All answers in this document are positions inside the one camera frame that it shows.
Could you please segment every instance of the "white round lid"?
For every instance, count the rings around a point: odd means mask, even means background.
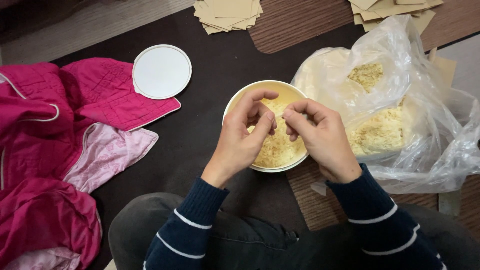
[[[142,51],[133,64],[135,92],[153,99],[171,98],[190,81],[192,63],[172,45],[155,45]]]

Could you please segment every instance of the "sweater sleeve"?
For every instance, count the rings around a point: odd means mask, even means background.
[[[197,177],[185,200],[153,238],[144,270],[201,269],[212,223],[228,193]]]
[[[327,182],[352,224],[363,252],[375,269],[445,270],[440,255],[420,225],[378,185],[365,164],[348,184]]]

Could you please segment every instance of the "shredded material in bag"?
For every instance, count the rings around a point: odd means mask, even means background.
[[[380,63],[355,67],[348,78],[359,83],[370,93],[383,75]],[[381,110],[348,135],[348,142],[356,156],[379,154],[403,147],[402,103],[397,108]]]
[[[279,167],[290,162],[296,156],[303,144],[303,140],[299,137],[296,141],[290,142],[290,136],[286,134],[287,125],[281,114],[288,104],[280,103],[275,99],[262,99],[262,103],[275,115],[279,116],[275,118],[277,124],[275,135],[267,135],[262,149],[253,164],[265,168]],[[249,127],[248,131],[252,132],[253,128],[254,126]]]
[[[365,89],[365,92],[370,93],[372,87],[380,81],[384,75],[384,69],[380,63],[370,63],[356,66],[348,75],[348,78],[355,81]]]

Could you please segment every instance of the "clear plastic bag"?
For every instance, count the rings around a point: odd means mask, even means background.
[[[366,93],[347,76],[354,67],[375,62],[382,64],[384,74]],[[351,50],[316,51],[291,84],[338,111],[347,132],[403,100],[403,148],[357,157],[389,193],[453,191],[467,175],[480,172],[479,103],[443,83],[423,53],[410,15],[385,19]]]

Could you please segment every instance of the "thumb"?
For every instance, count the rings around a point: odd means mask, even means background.
[[[255,125],[248,138],[255,141],[256,143],[262,144],[265,141],[268,132],[270,131],[270,129],[272,129],[272,124],[274,120],[275,114],[272,111],[267,111],[266,113],[264,113],[258,120],[257,124]]]
[[[283,119],[302,137],[307,137],[314,129],[303,115],[294,110],[285,109],[283,111]]]

